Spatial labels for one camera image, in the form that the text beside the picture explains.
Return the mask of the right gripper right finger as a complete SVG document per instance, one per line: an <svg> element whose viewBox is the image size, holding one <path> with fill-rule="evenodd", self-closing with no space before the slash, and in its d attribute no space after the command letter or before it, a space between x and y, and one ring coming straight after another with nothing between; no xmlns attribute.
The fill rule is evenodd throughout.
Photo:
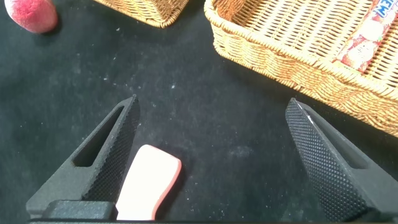
<svg viewBox="0 0 398 224"><path fill-rule="evenodd" d="M397 221L397 181L391 175L295 98L285 119L329 221Z"/></svg>

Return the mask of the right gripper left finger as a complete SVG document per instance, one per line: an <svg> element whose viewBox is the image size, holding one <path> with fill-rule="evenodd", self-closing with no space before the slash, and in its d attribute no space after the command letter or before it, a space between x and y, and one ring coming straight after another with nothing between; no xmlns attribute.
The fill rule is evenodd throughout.
<svg viewBox="0 0 398 224"><path fill-rule="evenodd" d="M139 100L119 102L27 201L32 218L56 200L116 202L140 118Z"/></svg>

